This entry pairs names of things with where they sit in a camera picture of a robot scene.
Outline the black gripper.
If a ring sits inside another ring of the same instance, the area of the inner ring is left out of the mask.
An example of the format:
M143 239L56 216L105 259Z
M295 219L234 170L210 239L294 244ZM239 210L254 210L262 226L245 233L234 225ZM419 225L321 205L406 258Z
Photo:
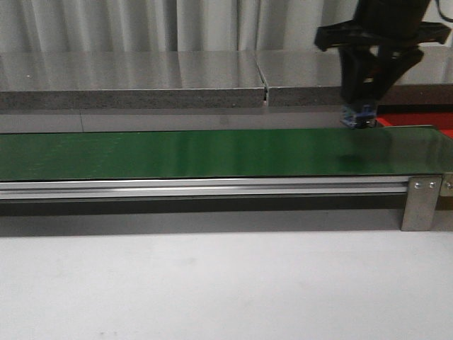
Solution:
M416 45L447 41L451 28L423 20L429 4L359 1L349 21L317 28L314 44L318 49L339 48L340 96L346 104L380 100L422 60L424 53ZM377 53L371 46L378 46Z

